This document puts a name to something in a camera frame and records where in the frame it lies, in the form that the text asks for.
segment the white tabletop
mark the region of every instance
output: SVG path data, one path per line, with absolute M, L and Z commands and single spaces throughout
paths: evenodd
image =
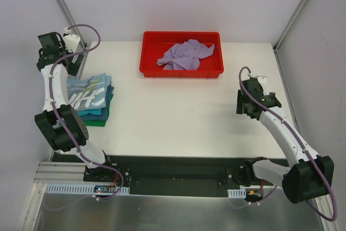
M 109 155 L 284 158 L 261 123 L 235 114 L 238 72 L 247 65 L 267 76 L 292 122 L 270 44 L 222 43 L 224 73 L 209 80 L 144 78 L 141 48 L 102 42 L 89 53 L 82 78 L 105 72 L 115 87 L 106 126 L 88 127 L 95 145 Z

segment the red tray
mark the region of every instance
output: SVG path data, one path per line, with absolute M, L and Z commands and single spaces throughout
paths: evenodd
M 197 70 L 163 70 L 165 65 L 157 65 L 157 60 L 169 48 L 189 39 L 196 39 L 207 47 L 215 45 L 213 55 L 201 59 Z M 139 70 L 144 77 L 218 78 L 223 72 L 220 35 L 217 32 L 145 32 Z

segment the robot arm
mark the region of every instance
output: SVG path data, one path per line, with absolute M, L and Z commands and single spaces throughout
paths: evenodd
M 287 124 L 290 124 L 286 121 L 287 117 L 281 108 L 280 102 L 275 97 L 275 93 L 266 95 L 259 79 L 264 79 L 264 77 L 251 77 L 248 80 L 242 81 L 242 83 L 247 92 L 256 101 L 270 108 L 271 111 L 275 112 L 283 120 L 280 121 L 275 115 L 269 111 L 265 111 L 253 102 L 243 89 L 238 91 L 237 114 L 247 114 L 251 118 L 260 121 L 269 130 L 284 152 L 289 167 L 277 165 L 264 157 L 258 157 L 248 160 L 245 163 L 244 167 L 236 174 L 235 181 L 239 184 L 249 186 L 253 180 L 267 180 L 282 187 L 285 195 L 292 203 L 298 203 L 328 194 L 326 186 L 314 169 L 305 151 L 309 151 L 329 184 L 331 184 L 334 171 L 333 161 L 328 156 L 319 156 L 317 151 L 313 150 L 293 128 L 305 148 L 303 149 L 300 146 L 297 138 L 287 127 Z
M 40 35 L 38 38 L 41 42 L 42 49 L 39 51 L 37 67 L 44 78 L 45 102 L 43 112 L 35 116 L 35 122 L 53 150 L 78 156 L 86 163 L 86 170 L 88 173 L 95 174 L 95 178 L 97 178 L 97 175 L 100 176 L 101 174 L 102 177 L 100 179 L 104 179 L 107 171 L 98 169 L 98 166 L 85 161 L 80 156 L 71 138 L 63 127 L 57 123 L 57 117 L 53 112 L 51 104 L 52 99 L 49 91 L 50 70 L 59 58 L 76 52 L 80 38 L 77 35 L 71 34 L 70 30 L 66 29 L 63 37 L 56 32 L 51 32 L 49 34 Z M 66 88 L 67 77 L 68 74 L 74 76 L 77 74 L 83 60 L 83 55 L 79 55 L 75 63 L 73 63 L 73 59 L 72 57 L 67 59 L 67 61 L 65 60 L 57 64 L 52 73 L 52 91 L 55 107 L 73 136 L 76 138 L 81 148 L 81 153 L 92 162 L 111 165 L 105 153 L 88 140 L 89 134 L 87 127 L 73 107 L 69 105 Z

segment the folded t-shirt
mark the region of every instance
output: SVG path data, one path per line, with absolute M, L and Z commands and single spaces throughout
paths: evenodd
M 87 80 L 67 79 L 69 104 L 76 111 L 100 109 L 106 107 L 105 94 L 111 82 L 111 76 L 105 73 Z
M 110 114 L 109 106 L 110 106 L 110 103 L 107 104 L 108 116 Z M 90 127 L 104 127 L 106 125 L 106 122 L 107 122 L 107 120 L 105 120 L 105 121 L 100 121 L 100 120 L 86 120 L 86 121 L 84 121 L 85 125 L 90 126 Z
M 111 98 L 110 96 L 112 95 L 112 92 L 114 90 L 114 87 L 112 87 L 112 85 L 109 85 L 107 88 L 107 92 L 106 92 L 106 105 L 108 106 Z M 98 121 L 106 121 L 108 119 L 108 109 L 107 107 L 105 108 L 101 108 L 101 114 L 100 115 L 93 115 L 93 114 L 87 114 L 84 116 L 81 116 L 81 119 L 83 119 L 83 121 L 87 121 L 87 120 L 98 120 Z

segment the white wall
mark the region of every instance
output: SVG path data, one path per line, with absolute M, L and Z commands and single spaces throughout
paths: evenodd
M 345 230 L 346 0 L 311 0 L 278 54 L 302 135 L 334 160 Z
M 218 31 L 224 42 L 275 43 L 300 0 L 65 0 L 77 23 L 106 41 L 147 30 Z M 96 40 L 90 30 L 86 41 Z
M 44 88 L 37 35 L 66 26 L 55 0 L 0 0 L 0 230 L 16 230 L 49 145 L 35 125 Z

